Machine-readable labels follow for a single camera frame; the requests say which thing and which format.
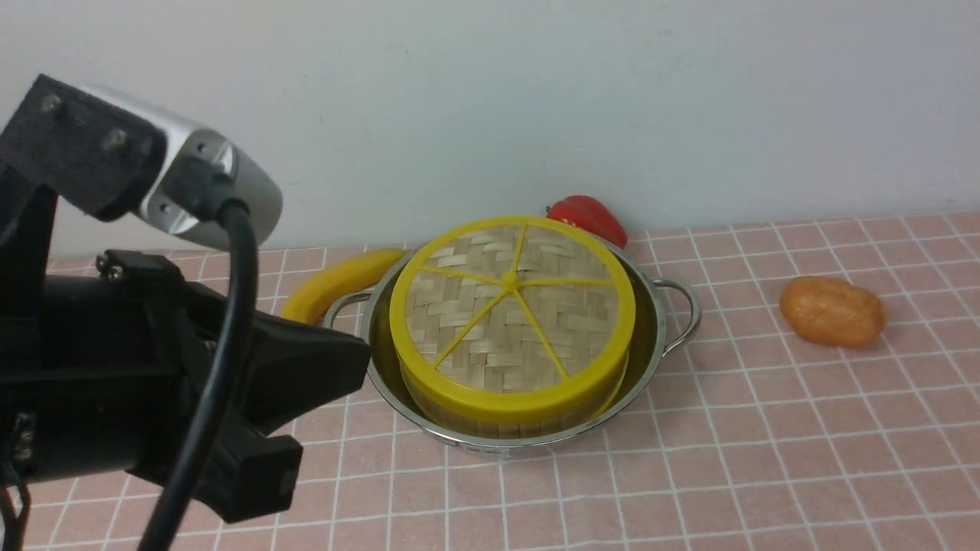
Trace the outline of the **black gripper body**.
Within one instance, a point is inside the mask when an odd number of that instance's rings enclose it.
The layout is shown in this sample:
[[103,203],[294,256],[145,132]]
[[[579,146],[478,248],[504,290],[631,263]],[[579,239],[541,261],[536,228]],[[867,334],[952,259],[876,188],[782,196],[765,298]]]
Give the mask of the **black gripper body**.
[[227,300],[164,256],[111,249],[96,265],[46,275],[21,327],[2,318],[3,484],[164,484],[174,467]]

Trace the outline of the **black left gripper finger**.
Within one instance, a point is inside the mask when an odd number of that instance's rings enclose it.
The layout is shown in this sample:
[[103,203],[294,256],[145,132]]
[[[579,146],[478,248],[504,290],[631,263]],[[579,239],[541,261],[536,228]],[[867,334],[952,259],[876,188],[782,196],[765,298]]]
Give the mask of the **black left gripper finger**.
[[371,346],[258,311],[245,363],[245,420],[263,433],[363,387]]

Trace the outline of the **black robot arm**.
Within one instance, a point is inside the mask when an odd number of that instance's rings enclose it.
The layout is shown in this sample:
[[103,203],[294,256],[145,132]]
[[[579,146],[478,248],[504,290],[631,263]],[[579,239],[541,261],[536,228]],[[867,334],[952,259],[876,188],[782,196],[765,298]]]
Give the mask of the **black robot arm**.
[[[167,484],[209,377],[225,299],[164,256],[110,250],[91,276],[2,265],[2,484],[124,471]],[[276,430],[360,390],[350,334],[256,311],[243,376],[193,498],[225,523],[288,510],[303,447]]]

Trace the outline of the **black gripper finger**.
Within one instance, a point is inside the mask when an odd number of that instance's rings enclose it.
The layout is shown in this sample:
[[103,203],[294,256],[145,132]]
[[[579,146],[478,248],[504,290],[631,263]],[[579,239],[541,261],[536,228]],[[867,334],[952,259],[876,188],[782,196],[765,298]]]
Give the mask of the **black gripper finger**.
[[168,508],[184,513],[197,500],[225,523],[283,512],[292,505],[302,460],[294,437],[269,437],[242,416],[228,416],[195,484],[169,491]]

